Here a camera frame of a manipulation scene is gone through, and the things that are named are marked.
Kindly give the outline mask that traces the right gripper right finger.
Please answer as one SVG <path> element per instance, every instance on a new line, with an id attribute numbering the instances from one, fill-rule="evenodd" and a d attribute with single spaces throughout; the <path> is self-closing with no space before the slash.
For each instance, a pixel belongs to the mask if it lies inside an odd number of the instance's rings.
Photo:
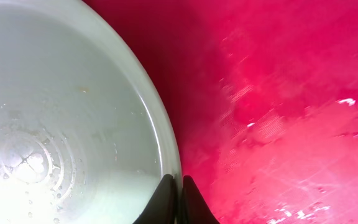
<path id="1" fill-rule="evenodd" d="M 191 176 L 183 177 L 180 199 L 181 224 L 219 224 Z"/>

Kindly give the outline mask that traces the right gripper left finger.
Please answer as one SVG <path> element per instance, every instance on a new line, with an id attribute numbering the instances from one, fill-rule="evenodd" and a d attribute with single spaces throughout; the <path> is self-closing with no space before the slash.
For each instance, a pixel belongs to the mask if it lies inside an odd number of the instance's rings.
<path id="1" fill-rule="evenodd" d="M 176 211 L 177 185 L 173 176 L 166 174 L 134 224 L 174 224 Z"/>

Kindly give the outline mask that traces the mint green plate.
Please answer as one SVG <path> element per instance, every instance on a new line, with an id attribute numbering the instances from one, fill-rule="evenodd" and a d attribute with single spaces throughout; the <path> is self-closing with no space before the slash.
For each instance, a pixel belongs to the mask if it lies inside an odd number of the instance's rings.
<path id="1" fill-rule="evenodd" d="M 181 187 L 147 72 L 83 1 L 0 1 L 0 223 L 134 223 Z"/>

